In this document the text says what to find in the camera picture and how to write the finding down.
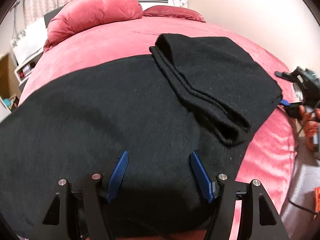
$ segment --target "pink pillow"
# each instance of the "pink pillow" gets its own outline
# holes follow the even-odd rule
[[[44,52],[92,27],[141,16],[142,7],[137,0],[71,0],[50,21]]]
[[[205,23],[204,17],[196,11],[188,8],[173,7],[167,5],[155,5],[143,11],[142,16],[147,17],[173,17]]]

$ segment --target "folded black towel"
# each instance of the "folded black towel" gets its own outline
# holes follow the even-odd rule
[[[225,145],[247,140],[282,99],[277,83],[228,38],[161,34],[150,51],[177,97]]]
[[[0,124],[0,210],[19,235],[61,178],[105,173],[124,150],[128,168],[104,207],[115,236],[208,224],[190,154],[234,179],[281,90],[227,38],[164,34],[151,51],[60,77]]]

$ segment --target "white wall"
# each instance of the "white wall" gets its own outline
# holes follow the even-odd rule
[[[213,24],[259,44],[291,70],[320,74],[320,27],[302,0],[189,0]]]
[[[6,54],[10,51],[10,40],[13,33],[13,16],[14,11],[9,12],[4,18],[3,22],[0,24],[0,55]],[[24,17],[23,17],[23,2],[20,0],[20,4],[17,7],[17,31],[23,30],[25,26]]]

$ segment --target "silver bolt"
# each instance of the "silver bolt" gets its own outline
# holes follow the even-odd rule
[[[228,176],[226,174],[223,174],[223,173],[219,174],[219,179],[226,180],[227,178]]]
[[[255,186],[257,186],[257,187],[261,185],[260,181],[258,181],[257,179],[254,179],[254,180],[252,181],[252,184],[255,185]]]
[[[100,173],[92,174],[91,178],[94,179],[94,180],[100,179],[101,178],[101,174]]]
[[[58,183],[59,183],[60,186],[64,186],[67,183],[67,180],[66,179],[61,179],[61,180],[59,180]]]

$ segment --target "blue object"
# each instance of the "blue object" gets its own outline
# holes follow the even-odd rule
[[[279,103],[281,106],[290,106],[290,103],[287,100],[282,99]]]
[[[116,197],[124,177],[125,170],[128,167],[128,163],[128,153],[127,151],[124,151],[108,182],[108,192],[105,195],[105,199],[108,203]]]
[[[212,192],[212,183],[211,180],[209,179],[208,174],[204,170],[201,161],[199,160],[198,154],[193,151],[191,156],[190,156],[190,161],[191,161],[191,167],[193,169],[193,172],[195,173],[197,182],[199,184],[201,193],[203,197],[211,203],[214,201],[214,195]]]
[[[3,102],[4,102],[4,104],[5,104],[7,107],[9,107],[9,106],[11,105],[11,101],[10,101],[10,99],[8,99],[8,98],[3,99]]]

